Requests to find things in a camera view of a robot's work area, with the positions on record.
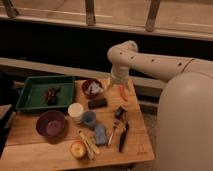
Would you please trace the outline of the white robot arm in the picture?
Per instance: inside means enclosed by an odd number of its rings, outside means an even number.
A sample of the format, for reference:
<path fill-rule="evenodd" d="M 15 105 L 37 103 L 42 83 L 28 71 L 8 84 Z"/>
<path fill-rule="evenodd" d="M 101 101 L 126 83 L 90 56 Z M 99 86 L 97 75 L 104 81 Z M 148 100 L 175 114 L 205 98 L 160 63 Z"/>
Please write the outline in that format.
<path fill-rule="evenodd" d="M 213 61 L 144 54 L 133 41 L 112 46 L 110 83 L 134 69 L 166 83 L 157 112 L 156 171 L 213 171 Z"/>

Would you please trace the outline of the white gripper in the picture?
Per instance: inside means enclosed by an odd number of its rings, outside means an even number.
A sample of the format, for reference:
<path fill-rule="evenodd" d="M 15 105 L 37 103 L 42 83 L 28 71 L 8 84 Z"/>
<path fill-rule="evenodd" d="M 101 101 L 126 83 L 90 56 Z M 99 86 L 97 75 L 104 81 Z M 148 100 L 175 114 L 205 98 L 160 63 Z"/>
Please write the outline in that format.
<path fill-rule="evenodd" d="M 108 89 L 112 88 L 114 85 L 123 86 L 129 89 L 129 68 L 121 65 L 113 65 L 110 72 Z"/>

